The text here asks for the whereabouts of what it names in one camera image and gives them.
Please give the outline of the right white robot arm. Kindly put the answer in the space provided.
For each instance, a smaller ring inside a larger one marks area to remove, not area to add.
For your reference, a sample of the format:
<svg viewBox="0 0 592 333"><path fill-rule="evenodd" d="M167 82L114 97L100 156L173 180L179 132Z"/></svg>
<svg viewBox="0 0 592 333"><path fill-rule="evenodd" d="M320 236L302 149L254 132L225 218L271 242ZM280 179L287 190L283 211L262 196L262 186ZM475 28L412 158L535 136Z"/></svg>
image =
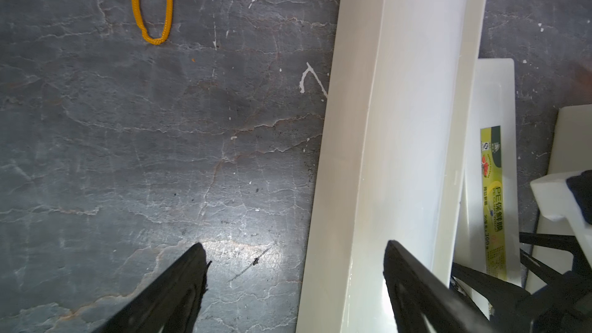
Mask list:
<svg viewBox="0 0 592 333"><path fill-rule="evenodd" d="M399 242L388 242L384 279L400 332L589 332L591 330L591 172L550 174L531 183L542 215L566 220L571 235L520 233L523 244L567 251L572 267L561 273L521 252L520 262L544 282L525 289L453 264L452 276L484 296L491 319L451 291Z"/></svg>

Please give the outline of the white wrap dispenser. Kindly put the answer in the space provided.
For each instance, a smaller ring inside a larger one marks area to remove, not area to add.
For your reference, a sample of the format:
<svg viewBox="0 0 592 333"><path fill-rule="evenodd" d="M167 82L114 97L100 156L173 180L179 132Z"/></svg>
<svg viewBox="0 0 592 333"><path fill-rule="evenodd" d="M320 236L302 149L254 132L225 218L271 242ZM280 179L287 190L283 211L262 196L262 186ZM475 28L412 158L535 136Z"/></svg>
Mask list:
<svg viewBox="0 0 592 333"><path fill-rule="evenodd" d="M464 163L453 260L521 286L512 59L476 62Z"/></svg>

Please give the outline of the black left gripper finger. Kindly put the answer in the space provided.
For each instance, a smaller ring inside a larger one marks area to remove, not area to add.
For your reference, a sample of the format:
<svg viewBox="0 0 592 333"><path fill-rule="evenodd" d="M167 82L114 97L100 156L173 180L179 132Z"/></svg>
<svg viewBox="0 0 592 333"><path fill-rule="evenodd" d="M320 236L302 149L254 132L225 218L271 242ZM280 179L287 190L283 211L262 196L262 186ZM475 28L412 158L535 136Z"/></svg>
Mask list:
<svg viewBox="0 0 592 333"><path fill-rule="evenodd" d="M192 332L208 286L206 251L196 243L96 332Z"/></svg>

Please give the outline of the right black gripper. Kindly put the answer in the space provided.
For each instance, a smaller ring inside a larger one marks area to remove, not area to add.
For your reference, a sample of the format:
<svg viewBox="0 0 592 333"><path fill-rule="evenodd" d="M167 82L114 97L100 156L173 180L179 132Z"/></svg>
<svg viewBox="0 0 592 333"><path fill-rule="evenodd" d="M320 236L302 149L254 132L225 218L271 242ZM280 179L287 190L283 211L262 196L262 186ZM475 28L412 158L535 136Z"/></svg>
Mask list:
<svg viewBox="0 0 592 333"><path fill-rule="evenodd" d="M590 332L591 280L573 272L583 272L583 251L576 237L520 232L520 243L530 248L530 252L521 249L523 253L562 275L530 294L517 285L453 263L452 276L490 303L490 324L404 246L390 240L383 276L398 331Z"/></svg>

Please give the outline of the white dispenser base tray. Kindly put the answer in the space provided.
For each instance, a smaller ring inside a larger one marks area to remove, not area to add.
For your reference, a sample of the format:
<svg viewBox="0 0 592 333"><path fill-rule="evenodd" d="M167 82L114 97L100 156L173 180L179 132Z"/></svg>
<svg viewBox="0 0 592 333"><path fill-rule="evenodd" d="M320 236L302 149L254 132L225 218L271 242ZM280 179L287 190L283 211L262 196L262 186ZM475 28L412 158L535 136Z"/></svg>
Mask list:
<svg viewBox="0 0 592 333"><path fill-rule="evenodd" d="M559 110L547 175L530 182L540 211L536 233L573 235L591 266L591 212L581 210L570 178L591 172L591 105Z"/></svg>
<svg viewBox="0 0 592 333"><path fill-rule="evenodd" d="M296 329L394 332L390 240L447 285L486 0L341 0Z"/></svg>

